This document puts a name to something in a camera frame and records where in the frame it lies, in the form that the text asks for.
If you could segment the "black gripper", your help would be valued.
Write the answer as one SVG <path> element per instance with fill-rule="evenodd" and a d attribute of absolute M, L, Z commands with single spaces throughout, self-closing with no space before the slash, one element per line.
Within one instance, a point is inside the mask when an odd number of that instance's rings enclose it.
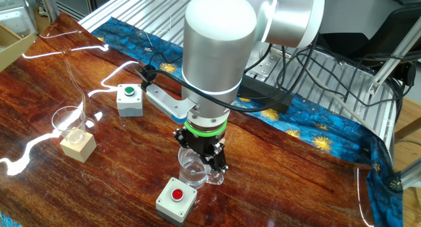
<path fill-rule="evenodd" d="M 177 128 L 174 132 L 174 139 L 180 145 L 187 145 L 194 152 L 205 156 L 206 164 L 219 173 L 226 173 L 228 165 L 224 154 L 225 145 L 221 140 L 225 132 L 211 137 L 202 137 L 187 131 L 185 127 Z"/>

